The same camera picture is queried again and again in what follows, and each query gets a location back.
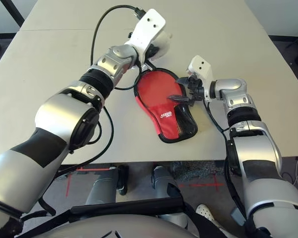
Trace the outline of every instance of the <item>red cloth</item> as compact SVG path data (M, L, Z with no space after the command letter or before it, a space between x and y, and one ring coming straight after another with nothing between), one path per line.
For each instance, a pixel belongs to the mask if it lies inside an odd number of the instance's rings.
M174 77L163 71L152 71L142 76L137 85L136 97L142 109L150 116L158 134L167 139L179 137L178 125L174 114L174 107L178 105L168 99L170 95L182 95L180 86Z

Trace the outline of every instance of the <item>red fabric pouch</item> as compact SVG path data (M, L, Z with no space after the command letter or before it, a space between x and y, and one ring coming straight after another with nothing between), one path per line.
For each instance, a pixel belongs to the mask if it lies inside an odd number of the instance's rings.
M171 95L185 96L185 89L175 82L178 77L171 71L156 68L144 71L134 87L136 101L150 116L159 138L174 143L194 136L198 127L188 105L168 99Z

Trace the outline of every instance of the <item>white table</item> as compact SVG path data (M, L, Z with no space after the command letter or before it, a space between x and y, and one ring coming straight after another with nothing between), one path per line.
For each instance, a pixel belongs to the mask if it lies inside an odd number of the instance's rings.
M167 21L166 31L173 34L169 52L156 66L185 76L191 58L199 54L212 65L215 79L245 79L282 156L298 156L298 81L262 26L242 0L191 2L188 6L172 0L39 0L0 61L0 153L26 140L34 131L39 106L86 71L101 14L115 4L127 3L155 8ZM99 31L95 58L109 46L123 44L136 22L130 10L110 13ZM131 85L136 74L128 72L119 86ZM96 163L225 158L224 140L199 104L191 108L198 133L175 144L160 141L132 90L113 91L106 106L115 136ZM227 126L222 103L212 103L211 109L220 124ZM110 126L104 113L100 121L101 140L75 151L63 164L85 161L106 145Z

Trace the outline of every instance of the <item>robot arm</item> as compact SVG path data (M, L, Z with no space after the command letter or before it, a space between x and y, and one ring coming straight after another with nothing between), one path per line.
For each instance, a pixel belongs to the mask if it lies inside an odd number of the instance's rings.
M178 83L188 87L191 99L174 101L222 100L229 140L229 164L242 175L243 197L248 221L255 228L265 227L272 237L298 237L298 190L282 179L281 155L268 128L257 113L242 79L213 80L210 64L195 56L189 67L189 77Z
M79 81L40 107L27 141L0 155L0 237L22 231L21 215L44 194L68 153L90 141L106 98L128 69L148 59L147 50L166 35L164 26L163 17L149 10L126 44L109 48ZM167 46L160 43L156 53Z

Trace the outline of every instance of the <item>white shoe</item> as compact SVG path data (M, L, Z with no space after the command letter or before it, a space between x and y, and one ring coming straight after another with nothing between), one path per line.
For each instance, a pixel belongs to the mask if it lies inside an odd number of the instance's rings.
M204 204L200 204L197 209L195 210L195 212L203 217L205 217L206 219L208 219L211 222L214 222L215 219L211 213L211 211L209 210L209 208L204 205Z
M227 232L215 219L214 216L212 215L211 211L209 210L209 208L204 205L204 204L200 204L197 209L195 210L195 212L203 217L205 217L206 219L208 219L209 221L211 221L214 225L216 225L221 232L224 233L224 235L228 238L237 238L236 236L232 235L231 233Z

